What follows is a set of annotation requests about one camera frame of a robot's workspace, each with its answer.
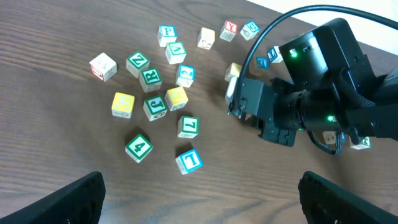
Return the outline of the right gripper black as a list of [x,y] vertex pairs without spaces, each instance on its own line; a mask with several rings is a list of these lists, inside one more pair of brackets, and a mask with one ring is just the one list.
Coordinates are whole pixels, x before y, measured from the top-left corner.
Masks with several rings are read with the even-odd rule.
[[270,86],[277,93],[274,117],[265,121],[252,115],[251,126],[261,131],[259,135],[261,139],[292,147],[296,132],[305,128],[302,109],[303,91],[300,91],[292,81],[280,78],[272,79]]

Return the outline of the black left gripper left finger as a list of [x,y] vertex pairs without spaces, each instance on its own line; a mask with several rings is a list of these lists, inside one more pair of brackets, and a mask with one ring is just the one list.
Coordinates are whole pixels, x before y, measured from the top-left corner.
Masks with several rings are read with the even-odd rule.
[[1,223],[93,223],[100,220],[105,198],[102,173],[91,172],[6,217]]

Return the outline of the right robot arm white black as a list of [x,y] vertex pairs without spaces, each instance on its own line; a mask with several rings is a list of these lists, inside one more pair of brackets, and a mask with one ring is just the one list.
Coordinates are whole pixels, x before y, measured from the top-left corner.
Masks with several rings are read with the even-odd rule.
[[337,155],[342,136],[358,144],[366,137],[397,138],[397,79],[375,76],[348,23],[333,19],[282,45],[279,49],[291,81],[271,85],[245,79],[241,107],[254,116],[261,138],[293,146],[305,130],[336,134],[335,147],[320,142],[322,151]]

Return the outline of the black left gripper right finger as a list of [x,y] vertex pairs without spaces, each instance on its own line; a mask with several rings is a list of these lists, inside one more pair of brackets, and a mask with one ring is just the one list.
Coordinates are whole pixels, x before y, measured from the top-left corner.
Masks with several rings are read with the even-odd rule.
[[312,171],[303,174],[298,190],[309,223],[397,223],[397,216]]

